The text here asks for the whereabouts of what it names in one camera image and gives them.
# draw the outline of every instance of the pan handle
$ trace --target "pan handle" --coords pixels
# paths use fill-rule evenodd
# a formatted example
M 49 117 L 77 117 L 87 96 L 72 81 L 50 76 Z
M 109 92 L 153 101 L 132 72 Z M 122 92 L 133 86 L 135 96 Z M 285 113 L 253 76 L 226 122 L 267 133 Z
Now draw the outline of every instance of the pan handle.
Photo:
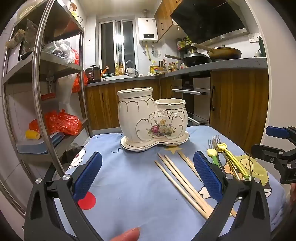
M 213 107 L 213 94 L 214 94 L 215 86 L 212 87 L 211 90 L 211 110 L 214 111 L 215 107 Z
M 172 55 L 165 55 L 165 58 L 172 58 L 172 59 L 177 59 L 177 60 L 181 60 L 181 58 L 176 57 L 176 56 L 172 56 Z
M 203 49 L 203 50 L 207 50 L 207 51 L 213 52 L 213 49 L 211 49 L 209 47 L 206 47 L 206 46 L 203 46 L 201 44 L 192 43 L 191 46 L 192 47 L 196 47 L 198 49 Z

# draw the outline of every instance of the red circle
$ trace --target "red circle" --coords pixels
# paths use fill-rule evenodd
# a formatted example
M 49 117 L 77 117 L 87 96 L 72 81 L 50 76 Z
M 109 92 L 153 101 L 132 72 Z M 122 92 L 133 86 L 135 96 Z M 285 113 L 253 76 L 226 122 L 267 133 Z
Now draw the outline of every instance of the red circle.
M 82 210 L 92 209 L 96 204 L 96 197 L 91 193 L 87 192 L 85 198 L 78 201 L 78 205 Z

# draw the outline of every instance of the wall socket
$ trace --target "wall socket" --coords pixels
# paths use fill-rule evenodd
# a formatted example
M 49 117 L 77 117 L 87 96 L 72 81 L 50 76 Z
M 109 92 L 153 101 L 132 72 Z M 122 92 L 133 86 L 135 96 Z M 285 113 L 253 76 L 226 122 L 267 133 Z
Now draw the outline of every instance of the wall socket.
M 260 36 L 260 33 L 249 34 L 248 37 L 249 37 L 250 43 L 259 42 L 259 36 Z

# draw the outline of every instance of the shelf post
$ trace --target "shelf post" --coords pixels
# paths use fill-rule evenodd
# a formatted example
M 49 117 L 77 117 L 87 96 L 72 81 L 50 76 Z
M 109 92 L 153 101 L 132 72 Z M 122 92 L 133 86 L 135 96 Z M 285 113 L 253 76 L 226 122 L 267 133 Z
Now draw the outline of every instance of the shelf post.
M 79 34 L 79 65 L 83 69 L 83 41 L 84 41 L 84 28 L 83 31 Z M 84 78 L 83 78 L 83 72 L 79 72 L 79 77 L 80 77 L 80 89 L 81 89 L 81 94 L 79 95 L 79 101 L 80 101 L 80 106 L 81 106 L 81 112 L 82 112 L 82 117 L 84 119 L 88 118 L 88 113 L 87 113 L 87 107 L 86 107 L 86 100 L 85 100 L 85 88 L 84 88 Z M 89 137 L 93 137 L 92 129 L 90 126 L 90 122 L 87 124 L 87 131 L 89 133 Z
M 60 177 L 62 177 L 65 171 L 59 160 L 59 157 L 57 156 L 57 153 L 54 149 L 51 138 L 47 133 L 47 129 L 44 124 L 45 121 L 44 121 L 42 108 L 41 108 L 41 93 L 40 93 L 40 79 L 39 79 L 42 37 L 44 35 L 46 22 L 54 2 L 55 0 L 48 1 L 38 26 L 35 44 L 34 44 L 34 51 L 32 56 L 32 86 L 33 86 L 33 99 L 34 99 L 35 112 L 37 115 L 37 122 L 40 128 L 40 133 L 43 138 L 43 141 L 47 146 L 48 153 L 52 157 L 52 163 L 54 167 L 59 173 Z
M 12 29 L 9 39 L 12 38 L 14 29 L 15 28 Z M 16 154 L 24 172 L 26 173 L 26 175 L 28 176 L 30 181 L 33 183 L 36 178 L 34 175 L 31 174 L 31 172 L 27 168 L 26 164 L 20 159 L 20 157 L 18 155 L 18 151 L 17 151 L 16 145 L 15 145 L 15 138 L 14 138 L 12 127 L 11 127 L 10 120 L 9 120 L 8 104 L 7 104 L 7 96 L 6 96 L 6 84 L 3 83 L 3 78 L 4 78 L 6 71 L 7 71 L 7 63 L 8 63 L 8 48 L 5 47 L 5 54 L 4 54 L 4 59 L 3 59 L 3 69 L 2 69 L 2 74 L 1 74 L 1 93 L 2 93 L 2 107 L 3 107 L 4 120 L 5 120 L 5 124 L 6 124 L 6 128 L 7 128 L 7 132 L 8 132 L 9 138 L 10 138 L 10 142 L 11 142 L 11 145 L 12 145 L 14 151 L 15 151 L 15 154 Z M 7 185 L 5 185 L 5 179 L 3 178 L 3 176 L 1 174 L 0 174 L 0 191 L 2 192 L 4 197 L 8 200 L 8 202 L 15 208 L 15 210 L 21 216 L 25 217 L 25 213 L 26 213 L 25 206 L 22 205 L 22 203 L 16 198 L 16 196 L 11 191 L 11 189 Z

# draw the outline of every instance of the faucet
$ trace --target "faucet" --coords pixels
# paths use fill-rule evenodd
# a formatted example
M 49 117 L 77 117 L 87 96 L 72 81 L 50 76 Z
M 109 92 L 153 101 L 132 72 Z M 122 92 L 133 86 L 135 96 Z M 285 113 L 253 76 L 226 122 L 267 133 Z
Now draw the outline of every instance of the faucet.
M 136 70 L 136 66 L 134 65 L 133 61 L 128 60 L 128 61 L 126 62 L 126 65 L 128 64 L 128 62 L 131 62 L 131 63 L 133 64 L 133 69 L 135 70 L 136 77 L 139 77 L 139 73 L 137 72 L 137 70 Z M 126 67 L 126 76 L 129 76 L 127 67 Z

